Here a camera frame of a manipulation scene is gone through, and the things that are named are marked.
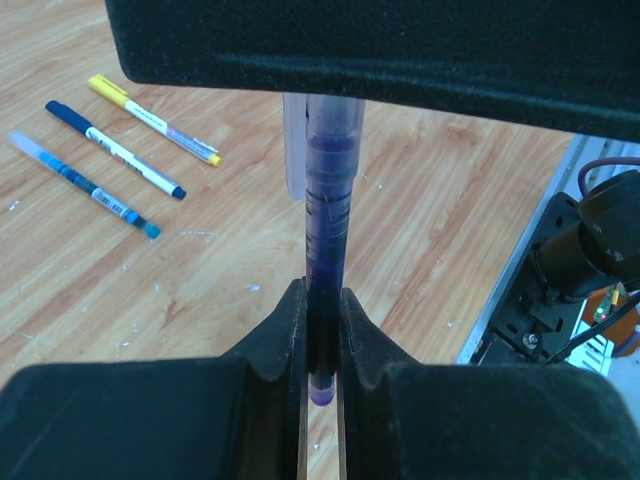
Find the blue marker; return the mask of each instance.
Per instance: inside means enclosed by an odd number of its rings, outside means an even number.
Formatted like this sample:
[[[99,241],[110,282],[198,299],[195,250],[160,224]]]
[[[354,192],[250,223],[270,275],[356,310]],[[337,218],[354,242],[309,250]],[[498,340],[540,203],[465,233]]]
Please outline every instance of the blue marker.
[[[36,160],[39,160],[51,170],[54,170],[56,173],[59,173],[64,178],[69,180],[76,187],[93,198],[96,202],[107,208],[107,210],[110,210],[120,218],[123,218],[127,223],[130,223],[131,225],[142,230],[149,236],[149,238],[154,239],[158,235],[160,235],[160,229],[158,227],[147,222],[139,214],[131,210],[113,195],[104,191],[95,183],[80,175],[68,165],[65,165],[62,161],[53,156],[51,153],[47,152],[44,148],[42,148],[40,145],[38,145],[23,133],[15,131],[11,132],[9,134],[9,140],[27,155],[35,158]]]
[[[111,155],[122,160],[129,168],[138,172],[156,187],[167,192],[172,197],[182,200],[187,194],[187,192],[185,192],[176,182],[165,177],[151,165],[140,160],[118,142],[106,136],[96,127],[91,125],[89,120],[79,113],[74,112],[71,108],[63,105],[62,103],[56,102],[55,100],[51,100],[47,103],[45,108],[64,123],[74,128],[90,140],[96,142]]]

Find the barcode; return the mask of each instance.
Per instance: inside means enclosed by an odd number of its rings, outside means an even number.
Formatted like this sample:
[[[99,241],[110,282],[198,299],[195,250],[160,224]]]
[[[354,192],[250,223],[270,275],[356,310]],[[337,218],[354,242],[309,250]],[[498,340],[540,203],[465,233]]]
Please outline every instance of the barcode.
[[[96,188],[91,196],[119,217],[124,217],[127,212],[127,206],[124,203],[116,200],[101,188]]]

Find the yellow marker end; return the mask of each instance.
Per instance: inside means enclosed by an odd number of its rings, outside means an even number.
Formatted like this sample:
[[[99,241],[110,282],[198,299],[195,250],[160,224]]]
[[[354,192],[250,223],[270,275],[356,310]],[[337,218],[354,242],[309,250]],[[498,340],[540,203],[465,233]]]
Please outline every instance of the yellow marker end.
[[[209,157],[209,165],[213,165],[214,167],[219,167],[222,163],[222,158],[217,153],[214,153]]]
[[[102,75],[94,75],[89,79],[89,86],[103,97],[108,98],[116,105],[124,107],[129,100],[127,92],[118,87],[115,83],[110,82]]]

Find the purple pen end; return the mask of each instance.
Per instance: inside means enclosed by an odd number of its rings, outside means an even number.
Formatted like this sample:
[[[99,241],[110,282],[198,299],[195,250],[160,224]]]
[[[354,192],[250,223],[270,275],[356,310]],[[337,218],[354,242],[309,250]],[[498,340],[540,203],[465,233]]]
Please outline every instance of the purple pen end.
[[[326,407],[331,403],[336,393],[333,383],[329,388],[320,390],[309,383],[309,398],[319,407]]]

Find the wooden table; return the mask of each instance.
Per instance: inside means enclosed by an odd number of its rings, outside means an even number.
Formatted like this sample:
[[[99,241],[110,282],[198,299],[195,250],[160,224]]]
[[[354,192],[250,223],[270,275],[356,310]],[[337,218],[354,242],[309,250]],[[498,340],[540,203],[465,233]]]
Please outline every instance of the wooden table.
[[[150,241],[0,142],[0,383],[39,362],[218,355],[304,274],[281,96],[135,85],[98,1],[4,2],[0,135],[20,129],[163,229]],[[215,169],[92,92],[102,73],[190,135]],[[57,99],[179,181],[178,202],[44,110]],[[345,284],[423,362],[451,362],[570,135],[367,105]],[[312,478],[336,478],[335,405],[310,411]]]

